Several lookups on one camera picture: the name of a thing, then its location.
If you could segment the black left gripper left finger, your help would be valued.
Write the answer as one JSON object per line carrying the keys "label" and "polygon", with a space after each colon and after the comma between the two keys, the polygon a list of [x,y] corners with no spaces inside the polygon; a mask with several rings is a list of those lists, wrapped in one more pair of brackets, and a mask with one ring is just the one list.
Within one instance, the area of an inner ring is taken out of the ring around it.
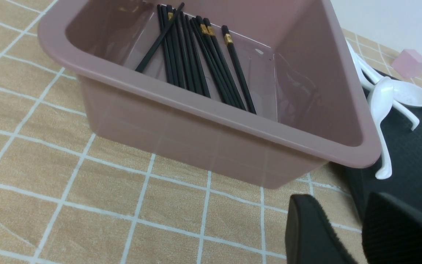
{"label": "black left gripper left finger", "polygon": [[285,246],[288,264],[357,264],[322,206],[309,194],[290,197]]}

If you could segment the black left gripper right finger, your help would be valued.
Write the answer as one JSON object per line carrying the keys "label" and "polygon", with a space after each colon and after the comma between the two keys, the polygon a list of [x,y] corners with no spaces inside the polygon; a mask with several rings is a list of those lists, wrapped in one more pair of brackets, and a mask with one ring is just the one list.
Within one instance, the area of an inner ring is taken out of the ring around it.
{"label": "black left gripper right finger", "polygon": [[390,194],[372,192],[362,247],[369,264],[422,264],[422,212]]}

